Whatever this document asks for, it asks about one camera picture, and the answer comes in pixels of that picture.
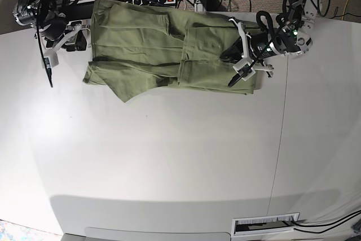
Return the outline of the black power strip red switch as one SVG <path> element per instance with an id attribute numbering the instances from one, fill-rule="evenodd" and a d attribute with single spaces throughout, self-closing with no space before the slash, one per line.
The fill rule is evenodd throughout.
<path id="1" fill-rule="evenodd" d="M 177 4 L 177 0 L 127 0 L 126 2 L 138 6 L 175 6 Z"/>

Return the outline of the green T-shirt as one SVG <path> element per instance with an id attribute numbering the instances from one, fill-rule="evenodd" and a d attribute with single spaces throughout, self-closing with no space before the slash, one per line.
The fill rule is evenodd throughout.
<path id="1" fill-rule="evenodd" d="M 228 83 L 235 71 L 220 57 L 238 39 L 222 15 L 97 0 L 92 60 L 83 81 L 105 85 L 123 102 L 158 87 L 251 94 L 256 78 Z"/>

